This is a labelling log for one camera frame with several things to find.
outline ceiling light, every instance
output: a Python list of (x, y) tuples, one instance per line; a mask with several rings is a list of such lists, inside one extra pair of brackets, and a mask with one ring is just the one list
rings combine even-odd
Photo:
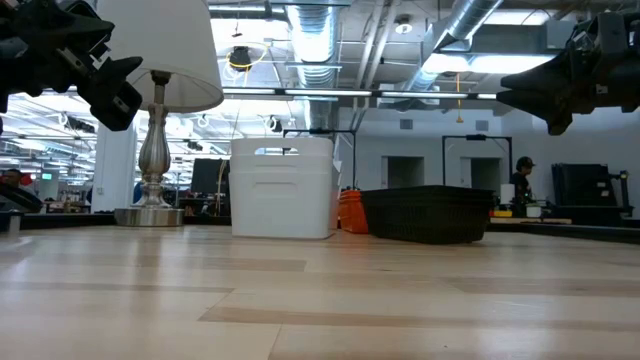
[(371, 91), (360, 90), (331, 90), (331, 89), (290, 89), (285, 90), (287, 95), (299, 95), (299, 96), (356, 96), (367, 97), (371, 96)]
[(478, 100), (495, 100), (496, 94), (478, 94)]
[(276, 91), (274, 89), (260, 89), (260, 88), (233, 88), (224, 89), (225, 95), (274, 95)]
[(409, 15), (400, 15), (396, 18), (396, 33), (404, 35), (408, 34), (413, 30), (413, 26), (409, 23), (411, 21), (411, 16)]
[(429, 73), (445, 72), (467, 72), (469, 71), (469, 61), (464, 56), (431, 54), (422, 65), (422, 71)]
[(383, 91), (382, 97), (406, 99), (466, 99), (464, 93)]
[(553, 58), (553, 55), (483, 55), (471, 61), (470, 70), (486, 74), (518, 74)]

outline wall vent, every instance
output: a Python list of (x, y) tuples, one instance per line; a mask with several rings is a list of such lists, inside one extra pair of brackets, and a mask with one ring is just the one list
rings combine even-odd
[(400, 130), (413, 130), (413, 120), (400, 119)]
[(476, 131), (489, 131), (489, 120), (476, 120)]

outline person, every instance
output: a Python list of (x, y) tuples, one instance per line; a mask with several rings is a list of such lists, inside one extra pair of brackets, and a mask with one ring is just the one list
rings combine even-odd
[(509, 183), (515, 187), (515, 205), (518, 212), (526, 212), (525, 206), (531, 202), (531, 185), (527, 176), (531, 175), (534, 166), (536, 165), (530, 157), (523, 156), (516, 163), (517, 171), (511, 175)]

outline black equipment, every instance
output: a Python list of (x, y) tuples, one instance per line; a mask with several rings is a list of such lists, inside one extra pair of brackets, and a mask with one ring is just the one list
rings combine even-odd
[[(556, 216), (570, 218), (576, 225), (622, 226), (620, 215), (633, 215), (628, 172), (610, 174), (609, 168), (600, 164), (554, 164), (551, 171)], [(622, 206), (611, 180), (620, 181)]]
[(223, 167), (225, 160), (196, 159), (193, 162), (193, 177), (191, 178), (191, 191), (197, 193), (216, 194), (218, 185), (220, 192), (228, 196), (229, 193), (229, 162)]
[(497, 100), (547, 122), (551, 135), (565, 132), (572, 114), (640, 104), (640, 13), (601, 13), (576, 25), (565, 49), (554, 59), (502, 78), (511, 89)]
[(13, 210), (22, 212), (40, 212), (42, 201), (37, 196), (32, 195), (20, 188), (8, 186), (0, 183), (0, 198), (6, 199), (5, 205), (10, 204)]
[(112, 131), (126, 130), (142, 96), (126, 81), (140, 57), (106, 58), (114, 25), (84, 1), (0, 0), (0, 113), (9, 95), (64, 93), (76, 85), (91, 114)]

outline orange container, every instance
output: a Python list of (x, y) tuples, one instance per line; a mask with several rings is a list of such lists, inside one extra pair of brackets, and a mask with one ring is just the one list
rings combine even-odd
[(340, 194), (338, 208), (342, 229), (354, 234), (368, 234), (367, 218), (360, 201), (360, 191), (347, 190)]

